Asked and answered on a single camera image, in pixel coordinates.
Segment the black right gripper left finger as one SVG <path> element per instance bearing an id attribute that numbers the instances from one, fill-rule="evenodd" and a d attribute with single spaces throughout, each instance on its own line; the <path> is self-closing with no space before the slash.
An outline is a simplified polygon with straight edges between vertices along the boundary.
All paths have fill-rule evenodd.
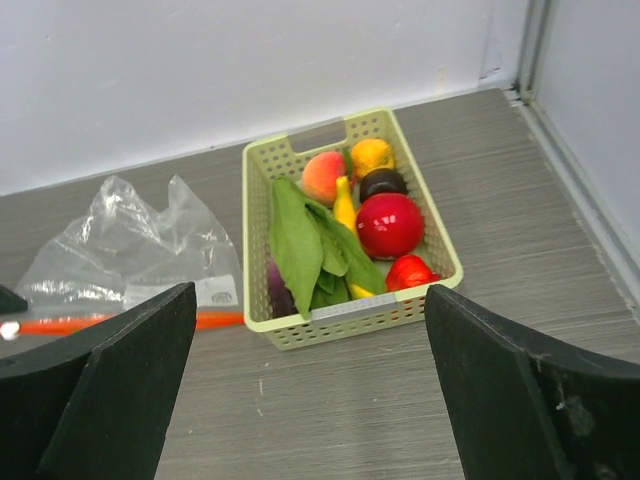
<path id="1" fill-rule="evenodd" d="M 195 326 L 187 282 L 3 358 L 2 478 L 154 478 Z"/>

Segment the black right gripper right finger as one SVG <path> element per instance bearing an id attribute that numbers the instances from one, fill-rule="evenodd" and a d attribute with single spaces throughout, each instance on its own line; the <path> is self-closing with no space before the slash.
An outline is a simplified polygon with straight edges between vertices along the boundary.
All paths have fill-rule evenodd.
<path id="1" fill-rule="evenodd" d="M 638 364 L 442 285 L 428 288 L 424 314 L 465 478 L 638 478 Z"/>

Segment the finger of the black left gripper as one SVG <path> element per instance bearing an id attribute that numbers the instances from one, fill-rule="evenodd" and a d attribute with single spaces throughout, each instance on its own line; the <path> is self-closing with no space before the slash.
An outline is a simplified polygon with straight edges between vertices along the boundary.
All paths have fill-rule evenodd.
<path id="1" fill-rule="evenodd" d="M 0 285 L 0 315 L 23 313 L 28 310 L 28 302 L 11 289 Z"/>

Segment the clear zip top bag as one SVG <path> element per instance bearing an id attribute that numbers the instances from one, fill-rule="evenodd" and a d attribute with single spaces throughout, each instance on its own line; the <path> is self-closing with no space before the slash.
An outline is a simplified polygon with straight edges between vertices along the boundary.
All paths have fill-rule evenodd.
<path id="1" fill-rule="evenodd" d="M 1 338 L 75 333 L 183 282 L 195 286 L 197 329 L 242 324 L 238 254 L 209 207 L 178 176 L 163 211 L 111 176 L 36 254 L 13 291 L 17 312 L 1 317 Z"/>

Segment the purple eggplant toy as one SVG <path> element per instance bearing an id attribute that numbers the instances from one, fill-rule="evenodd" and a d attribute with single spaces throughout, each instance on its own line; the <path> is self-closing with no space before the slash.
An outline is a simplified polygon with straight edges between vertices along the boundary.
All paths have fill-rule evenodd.
<path id="1" fill-rule="evenodd" d="M 269 258 L 267 268 L 267 288 L 271 299 L 273 317 L 280 318 L 295 315 L 298 310 L 293 296 L 286 287 L 280 271 L 272 257 Z"/>

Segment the green leafy vegetable toy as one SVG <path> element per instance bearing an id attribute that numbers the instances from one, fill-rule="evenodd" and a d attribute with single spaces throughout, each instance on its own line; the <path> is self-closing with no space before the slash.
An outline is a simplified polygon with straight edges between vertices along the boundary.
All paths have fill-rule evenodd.
<path id="1" fill-rule="evenodd" d="M 327 207 L 288 178 L 274 180 L 271 200 L 271 255 L 303 317 L 351 300 L 353 286 L 373 295 L 387 291 L 384 276 L 357 236 Z"/>

